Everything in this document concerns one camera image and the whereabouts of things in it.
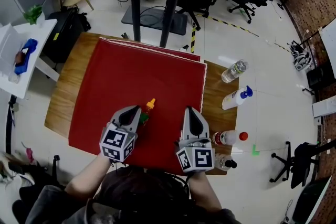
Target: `white tiled floor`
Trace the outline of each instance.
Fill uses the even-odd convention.
[[[88,13],[90,32],[117,37],[126,32],[133,38],[132,26],[121,23],[130,1],[121,5],[116,0],[90,1],[94,11],[85,2],[79,5],[81,12]],[[142,0],[142,5],[164,6],[165,1]],[[269,183],[270,177],[281,170],[281,164],[270,155],[276,152],[285,157],[287,140],[292,142],[293,153],[298,144],[317,139],[312,98],[301,91],[307,85],[306,75],[295,71],[290,53],[274,45],[276,42],[288,48],[287,42],[299,41],[288,14],[276,3],[277,0],[273,5],[257,8],[250,25],[244,13],[227,11],[235,5],[231,1],[218,0],[210,7],[210,16],[249,29],[260,38],[211,19],[198,18],[202,29],[196,33],[196,54],[225,67],[239,59],[249,63],[239,84],[249,85],[254,95],[238,108],[236,124],[236,129],[249,133],[249,139],[234,148],[233,158],[238,163],[235,170],[230,170],[227,176],[209,177],[222,205],[231,209],[242,223],[280,223],[290,199],[294,203],[289,212],[293,211],[302,188],[291,190],[290,182]],[[169,35],[168,48],[179,49],[190,44],[190,22],[189,18],[185,36]],[[145,43],[159,45],[160,36],[159,30],[141,27]],[[34,71],[26,98],[18,100],[13,148],[24,158],[23,142],[32,148],[34,157],[46,165],[52,163],[55,154],[60,155],[60,180],[66,182],[94,156],[69,147],[66,139],[44,127],[54,86],[40,71]],[[258,156],[251,153],[254,144],[260,151]]]

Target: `black and white marker cube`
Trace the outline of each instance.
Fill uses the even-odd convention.
[[[207,147],[184,147],[177,153],[183,172],[208,171],[215,167],[215,150]]]
[[[115,161],[123,162],[133,151],[137,135],[117,129],[113,123],[103,129],[100,139],[100,152]]]

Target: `red bottle cap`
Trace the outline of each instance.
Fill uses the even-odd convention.
[[[246,132],[240,133],[239,139],[242,140],[242,141],[247,140],[248,139],[248,134]]]

